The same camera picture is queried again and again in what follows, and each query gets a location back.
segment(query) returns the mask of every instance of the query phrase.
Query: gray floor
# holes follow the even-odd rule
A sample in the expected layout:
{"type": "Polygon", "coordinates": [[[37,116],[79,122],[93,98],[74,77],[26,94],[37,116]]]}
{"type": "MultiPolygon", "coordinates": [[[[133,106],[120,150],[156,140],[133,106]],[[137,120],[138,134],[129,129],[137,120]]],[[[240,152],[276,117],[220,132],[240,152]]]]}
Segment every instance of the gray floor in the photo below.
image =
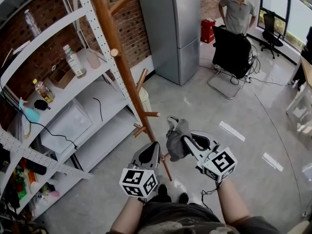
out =
{"type": "MultiPolygon", "coordinates": [[[[254,44],[259,51],[260,47],[256,42],[254,44]]],[[[206,59],[201,59],[201,65],[211,67],[213,55],[211,44],[203,44],[201,56],[206,59]]],[[[252,77],[280,84],[288,82],[294,65],[283,57],[273,60],[268,52],[259,51],[259,59],[261,71],[252,77]]],[[[246,84],[234,100],[227,101],[207,85],[214,73],[200,67],[183,87],[156,75],[144,83],[153,111],[161,113],[160,118],[150,119],[154,134],[163,153],[166,153],[168,115],[187,119],[192,130],[213,134],[238,160],[231,179],[251,213],[264,216],[285,233],[301,220],[312,196],[311,184],[302,173],[302,167],[312,162],[312,133],[307,133],[311,105],[301,105],[296,109],[297,116],[289,117],[285,111],[297,90],[256,80],[246,84]],[[245,141],[221,128],[222,121],[243,135],[245,141]],[[264,160],[264,153],[283,167],[282,172],[264,160]]],[[[218,79],[217,84],[223,91],[237,89],[237,86],[228,85],[229,77],[218,79]]],[[[127,199],[118,184],[122,168],[127,167],[133,153],[146,143],[148,138],[143,134],[137,139],[128,136],[92,170],[92,179],[82,180],[52,206],[41,218],[50,233],[99,234],[108,231],[127,199]]],[[[181,191],[187,191],[191,201],[200,202],[201,190],[214,189],[214,183],[195,169],[192,157],[168,163],[174,177],[174,182],[169,184],[173,198],[181,191]]],[[[206,196],[205,203],[222,219],[217,194],[206,196]]]]}

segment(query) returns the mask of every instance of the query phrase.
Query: white shelving unit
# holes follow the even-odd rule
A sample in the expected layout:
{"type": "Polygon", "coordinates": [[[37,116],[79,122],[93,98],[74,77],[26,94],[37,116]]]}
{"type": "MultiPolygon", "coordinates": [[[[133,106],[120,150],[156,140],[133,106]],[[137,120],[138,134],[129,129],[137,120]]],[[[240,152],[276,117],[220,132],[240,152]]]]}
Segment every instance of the white shelving unit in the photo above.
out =
{"type": "MultiPolygon", "coordinates": [[[[47,181],[52,183],[59,192],[58,197],[48,195],[44,200],[37,200],[32,208],[33,219],[36,219],[52,206],[82,178],[91,178],[92,175],[89,171],[134,130],[134,123],[141,124],[139,116],[129,98],[127,89],[120,77],[119,71],[116,68],[115,61],[109,54],[110,50],[94,13],[91,1],[80,0],[80,4],[82,6],[81,8],[61,18],[32,40],[20,52],[1,77],[1,85],[4,87],[22,63],[36,49],[59,30],[83,16],[89,21],[91,29],[103,53],[102,55],[96,52],[100,57],[101,65],[97,69],[92,69],[86,58],[87,51],[90,49],[82,49],[79,51],[78,57],[81,64],[86,68],[87,74],[80,79],[74,77],[65,89],[55,87],[49,79],[44,81],[55,94],[55,100],[49,104],[51,110],[38,111],[40,114],[40,124],[46,126],[73,98],[76,98],[83,106],[92,122],[92,125],[83,134],[77,139],[72,140],[78,146],[78,150],[74,149],[73,144],[71,144],[65,151],[56,154],[56,161],[29,148],[29,145],[43,130],[43,127],[32,124],[30,136],[28,138],[24,138],[23,136],[17,137],[17,139],[0,128],[0,143],[4,145],[5,149],[10,151],[11,157],[11,163],[7,172],[5,174],[0,173],[1,195],[4,192],[12,172],[22,157],[47,167],[46,174],[37,175],[38,182],[31,185],[30,188],[27,188],[27,195],[20,200],[20,207],[17,209],[17,213],[19,214],[23,208],[32,201],[32,198],[36,196],[37,192],[47,181]],[[106,81],[103,79],[103,77],[106,77],[105,72],[108,70],[114,75],[115,81],[111,81],[109,78],[107,78],[106,81]],[[76,155],[83,171],[66,165],[65,162],[68,162],[67,160],[72,154],[76,155]]],[[[27,99],[29,102],[26,106],[32,107],[37,99],[42,98],[34,91],[27,99]]]]}

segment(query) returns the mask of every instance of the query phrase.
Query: black office chair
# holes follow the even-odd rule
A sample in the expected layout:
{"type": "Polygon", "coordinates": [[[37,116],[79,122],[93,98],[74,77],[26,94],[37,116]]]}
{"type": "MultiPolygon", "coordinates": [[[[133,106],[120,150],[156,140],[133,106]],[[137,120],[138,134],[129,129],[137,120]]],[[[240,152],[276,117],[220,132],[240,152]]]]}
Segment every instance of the black office chair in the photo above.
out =
{"type": "Polygon", "coordinates": [[[267,11],[266,14],[264,14],[264,24],[265,24],[265,30],[263,31],[262,35],[265,40],[267,40],[267,46],[261,48],[261,51],[264,49],[269,49],[273,55],[273,59],[275,59],[274,52],[277,53],[277,56],[279,56],[279,53],[275,49],[276,47],[282,47],[283,43],[280,41],[280,37],[282,36],[280,33],[278,33],[278,37],[274,35],[274,23],[275,23],[275,13],[272,11],[267,11]]]}
{"type": "Polygon", "coordinates": [[[233,97],[228,97],[211,84],[211,81],[217,75],[219,75],[221,71],[212,76],[207,83],[210,87],[221,93],[228,100],[231,100],[245,85],[251,67],[256,58],[250,56],[252,45],[245,36],[235,35],[232,32],[227,31],[222,26],[213,26],[213,31],[215,37],[215,54],[213,64],[219,65],[222,69],[228,71],[230,74],[232,74],[233,77],[236,77],[237,79],[244,78],[244,83],[233,97]]]}

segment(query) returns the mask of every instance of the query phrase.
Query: desk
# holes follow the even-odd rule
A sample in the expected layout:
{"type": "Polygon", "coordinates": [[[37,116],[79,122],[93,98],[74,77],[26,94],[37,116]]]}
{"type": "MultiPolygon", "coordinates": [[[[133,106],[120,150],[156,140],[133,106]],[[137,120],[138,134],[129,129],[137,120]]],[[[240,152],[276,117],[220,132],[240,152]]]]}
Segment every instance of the desk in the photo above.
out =
{"type": "Polygon", "coordinates": [[[289,114],[289,112],[294,111],[295,107],[298,105],[299,101],[304,97],[304,95],[307,93],[309,89],[312,89],[312,65],[304,59],[302,56],[300,56],[300,62],[298,63],[295,72],[293,73],[289,84],[293,80],[293,77],[297,73],[300,65],[302,64],[304,75],[306,77],[306,83],[305,83],[305,88],[303,91],[297,94],[295,99],[291,102],[291,104],[288,106],[286,113],[289,114]]]}

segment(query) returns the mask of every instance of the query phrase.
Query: silver refrigerator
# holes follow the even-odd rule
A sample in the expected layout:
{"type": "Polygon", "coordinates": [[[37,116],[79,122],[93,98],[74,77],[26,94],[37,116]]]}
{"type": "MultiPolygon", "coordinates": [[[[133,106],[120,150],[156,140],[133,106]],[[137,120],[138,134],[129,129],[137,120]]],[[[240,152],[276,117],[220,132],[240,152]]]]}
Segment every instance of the silver refrigerator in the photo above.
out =
{"type": "Polygon", "coordinates": [[[183,85],[198,70],[200,0],[140,0],[156,74],[183,85]]]}

